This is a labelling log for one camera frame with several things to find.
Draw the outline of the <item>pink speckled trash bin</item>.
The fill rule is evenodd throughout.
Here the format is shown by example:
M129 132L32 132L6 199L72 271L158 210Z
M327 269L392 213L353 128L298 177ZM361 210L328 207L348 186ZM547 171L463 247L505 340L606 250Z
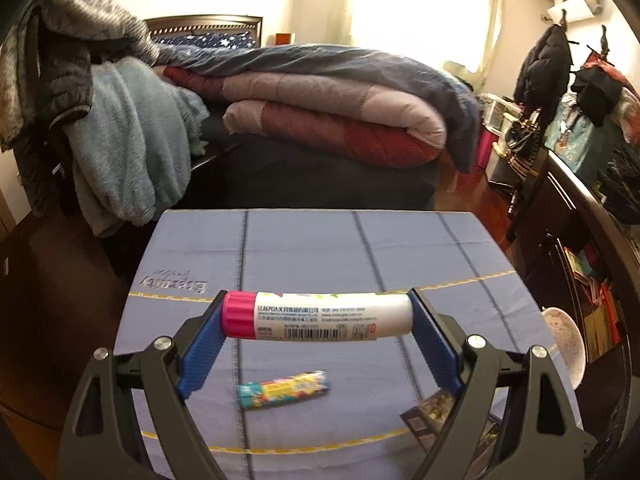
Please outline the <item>pink speckled trash bin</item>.
M576 390L582 383L587 366L585 343L574 320L562 309L550 307L541 312L555 341L570 376L570 384Z

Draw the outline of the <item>dark jacket on rack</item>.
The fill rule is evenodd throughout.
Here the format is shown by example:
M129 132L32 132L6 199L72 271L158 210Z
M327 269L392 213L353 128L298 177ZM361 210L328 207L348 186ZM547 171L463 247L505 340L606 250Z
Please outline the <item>dark jacket on rack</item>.
M560 25L551 25L521 66L513 99L529 118L535 110L553 116L566 91L573 65L570 44Z

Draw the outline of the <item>light blue fleece blanket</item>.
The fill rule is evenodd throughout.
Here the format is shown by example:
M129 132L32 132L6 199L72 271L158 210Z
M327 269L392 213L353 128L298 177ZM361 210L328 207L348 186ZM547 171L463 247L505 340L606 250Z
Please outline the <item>light blue fleece blanket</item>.
M183 198L192 158L205 153L209 111L137 58L91 67L93 103L63 128L82 215L98 237L144 226Z

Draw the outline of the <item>blue duvet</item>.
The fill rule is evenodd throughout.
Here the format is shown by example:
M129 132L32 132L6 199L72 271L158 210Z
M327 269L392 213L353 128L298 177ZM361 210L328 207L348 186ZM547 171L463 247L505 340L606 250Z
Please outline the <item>blue duvet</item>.
M223 49L159 44L158 65L202 76L248 72L331 76L379 84L417 96L435 107L447 128L446 149L467 174L475 162L480 107L474 93L444 70L413 58L335 44L290 44L259 49Z

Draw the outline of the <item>white air conditioner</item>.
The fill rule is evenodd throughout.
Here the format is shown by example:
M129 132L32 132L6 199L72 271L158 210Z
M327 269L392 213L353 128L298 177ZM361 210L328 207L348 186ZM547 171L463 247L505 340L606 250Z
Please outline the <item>white air conditioner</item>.
M559 23L562 18L567 23L590 20L601 12L601 0L554 0L554 5L548 9L548 14L555 23Z

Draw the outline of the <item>starry navy pillow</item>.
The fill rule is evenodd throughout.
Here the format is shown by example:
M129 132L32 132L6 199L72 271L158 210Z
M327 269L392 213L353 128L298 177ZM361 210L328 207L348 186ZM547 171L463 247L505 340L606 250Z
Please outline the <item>starry navy pillow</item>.
M240 32L201 32L196 34L182 34L178 36L155 37L157 44L171 44L172 46L194 46L212 49L256 49L258 42L250 30Z

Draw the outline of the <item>orange bedside cabinet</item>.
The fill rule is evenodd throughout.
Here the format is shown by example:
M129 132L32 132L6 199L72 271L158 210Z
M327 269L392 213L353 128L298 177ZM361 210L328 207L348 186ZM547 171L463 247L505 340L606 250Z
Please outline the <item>orange bedside cabinet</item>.
M289 46L295 44L294 32L277 32L274 35L273 44L275 46Z

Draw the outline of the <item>white pink-capped tube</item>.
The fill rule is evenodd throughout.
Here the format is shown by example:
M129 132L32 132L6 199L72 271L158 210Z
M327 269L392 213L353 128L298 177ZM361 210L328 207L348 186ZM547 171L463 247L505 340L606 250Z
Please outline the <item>white pink-capped tube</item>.
M228 292L222 328L238 339L332 342L368 341L411 332L406 294L276 294Z

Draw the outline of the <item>dark wooden dresser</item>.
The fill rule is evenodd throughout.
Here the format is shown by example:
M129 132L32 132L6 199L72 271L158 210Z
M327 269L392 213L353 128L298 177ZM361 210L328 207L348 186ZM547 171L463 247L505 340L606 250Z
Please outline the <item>dark wooden dresser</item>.
M575 322L586 352L575 393L598 441L590 479L639 475L639 261L614 218L558 156L538 155L506 238L539 307Z

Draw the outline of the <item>teal patterned bag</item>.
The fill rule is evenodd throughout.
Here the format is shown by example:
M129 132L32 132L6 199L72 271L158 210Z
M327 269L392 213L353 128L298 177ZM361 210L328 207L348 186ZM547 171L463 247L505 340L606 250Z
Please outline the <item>teal patterned bag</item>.
M544 146L590 188L622 141L622 133L612 120L606 118L602 127L593 125L578 106L573 92L562 96L544 135Z

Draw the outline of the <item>dark wooden headboard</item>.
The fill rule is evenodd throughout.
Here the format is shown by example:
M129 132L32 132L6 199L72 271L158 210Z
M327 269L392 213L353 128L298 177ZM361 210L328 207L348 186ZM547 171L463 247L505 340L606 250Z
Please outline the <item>dark wooden headboard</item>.
M195 32L240 32L250 30L258 42L262 43L262 18L248 15L198 14L165 16L146 20L152 40L161 36L178 36Z

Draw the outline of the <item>red clothes on rack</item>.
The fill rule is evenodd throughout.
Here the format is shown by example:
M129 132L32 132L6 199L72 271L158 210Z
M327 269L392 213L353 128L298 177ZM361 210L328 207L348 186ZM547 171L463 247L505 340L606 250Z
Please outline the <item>red clothes on rack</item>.
M639 93L630 81L597 52L591 52L574 75L570 90L582 114L596 127L611 119L627 143L638 144Z

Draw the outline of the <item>pink red folded quilt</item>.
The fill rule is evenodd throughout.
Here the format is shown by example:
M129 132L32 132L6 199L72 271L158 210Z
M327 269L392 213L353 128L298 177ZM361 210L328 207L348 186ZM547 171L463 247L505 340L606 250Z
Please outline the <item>pink red folded quilt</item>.
M220 105L229 136L273 138L393 169L425 165L446 146L447 127L435 107L379 84L273 72L204 76L171 66L155 71Z

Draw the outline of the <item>bed with dark base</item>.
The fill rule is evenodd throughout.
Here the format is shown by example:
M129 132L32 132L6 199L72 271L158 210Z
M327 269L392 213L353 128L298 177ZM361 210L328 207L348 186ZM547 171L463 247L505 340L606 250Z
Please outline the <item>bed with dark base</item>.
M445 148L425 165L375 167L345 156L263 136L229 136L222 107L205 130L220 147L221 201L228 208L367 208L430 210Z

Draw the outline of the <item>white window curtain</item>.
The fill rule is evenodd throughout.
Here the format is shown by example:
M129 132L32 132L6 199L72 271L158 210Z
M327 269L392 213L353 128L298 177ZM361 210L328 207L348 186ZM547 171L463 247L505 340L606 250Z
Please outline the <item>white window curtain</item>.
M503 0L292 0L301 44L342 44L413 58L478 84L491 66Z

